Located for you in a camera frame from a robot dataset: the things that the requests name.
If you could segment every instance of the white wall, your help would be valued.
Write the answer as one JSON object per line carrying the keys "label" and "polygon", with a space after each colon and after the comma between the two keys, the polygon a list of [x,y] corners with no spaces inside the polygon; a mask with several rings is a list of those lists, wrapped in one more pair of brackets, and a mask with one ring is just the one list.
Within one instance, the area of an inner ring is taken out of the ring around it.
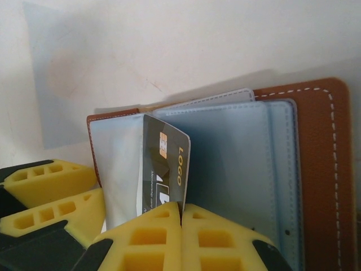
{"label": "white wall", "polygon": [[2,0],[0,57],[0,167],[90,165],[95,108],[337,76],[361,174],[358,1]]}

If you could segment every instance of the card chip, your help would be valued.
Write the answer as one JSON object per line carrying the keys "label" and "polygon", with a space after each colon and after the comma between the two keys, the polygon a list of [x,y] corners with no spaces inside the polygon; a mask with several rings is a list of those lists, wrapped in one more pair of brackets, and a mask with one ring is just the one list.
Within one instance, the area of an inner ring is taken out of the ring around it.
{"label": "card chip", "polygon": [[162,132],[159,135],[159,153],[167,159],[167,135]]}

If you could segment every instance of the yellow foam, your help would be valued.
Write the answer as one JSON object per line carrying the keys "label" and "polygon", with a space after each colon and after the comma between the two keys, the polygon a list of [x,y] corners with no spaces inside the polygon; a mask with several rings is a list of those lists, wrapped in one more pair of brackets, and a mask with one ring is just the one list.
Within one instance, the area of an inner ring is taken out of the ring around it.
{"label": "yellow foam", "polygon": [[92,168],[61,160],[20,169],[4,181],[5,189],[27,208],[77,195],[95,184]]}
{"label": "yellow foam", "polygon": [[84,247],[100,234],[105,219],[103,190],[94,189],[0,219],[0,233],[19,237],[62,220],[65,230]]}
{"label": "yellow foam", "polygon": [[181,236],[178,204],[165,203],[94,240],[113,240],[98,271],[181,271]]}
{"label": "yellow foam", "polygon": [[252,241],[261,234],[186,204],[182,218],[183,271],[267,271]]}

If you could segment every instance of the card slot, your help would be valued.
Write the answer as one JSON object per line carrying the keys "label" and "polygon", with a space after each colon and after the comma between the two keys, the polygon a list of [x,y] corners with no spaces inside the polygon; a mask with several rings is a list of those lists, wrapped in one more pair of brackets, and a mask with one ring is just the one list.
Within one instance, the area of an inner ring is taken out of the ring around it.
{"label": "card slot", "polygon": [[266,104],[272,122],[280,250],[293,270],[302,270],[302,226],[299,217],[299,179],[293,107],[287,101],[272,101]]}
{"label": "card slot", "polygon": [[254,102],[154,113],[191,138],[187,203],[255,227],[278,244],[267,107]]}
{"label": "card slot", "polygon": [[99,179],[104,190],[107,229],[137,216],[142,172],[144,114],[90,123]]}
{"label": "card slot", "polygon": [[297,177],[297,197],[298,197],[298,249],[300,250],[300,265],[299,270],[304,269],[305,265],[305,252],[304,252],[304,229],[303,229],[303,200],[302,200],[302,176],[301,176],[301,158],[300,158],[300,140],[298,134],[298,114],[297,103],[295,100],[286,98],[282,99],[291,105],[292,120],[293,120],[293,135],[294,135],[294,149],[296,157],[296,177]]}
{"label": "card slot", "polygon": [[203,99],[195,99],[189,102],[178,103],[169,107],[155,110],[155,113],[170,109],[192,109],[205,106],[217,106],[227,103],[254,102],[254,93],[251,89],[239,89],[225,92],[218,95],[209,96]]}

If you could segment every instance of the brown leather cover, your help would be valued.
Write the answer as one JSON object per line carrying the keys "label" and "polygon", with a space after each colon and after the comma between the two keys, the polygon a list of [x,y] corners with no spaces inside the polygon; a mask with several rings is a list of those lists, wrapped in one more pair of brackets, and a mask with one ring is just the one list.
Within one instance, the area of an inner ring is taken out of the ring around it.
{"label": "brown leather cover", "polygon": [[[300,138],[305,270],[357,270],[356,207],[349,92],[335,78],[254,91],[257,100],[293,99]],[[149,112],[135,108],[93,120]]]}

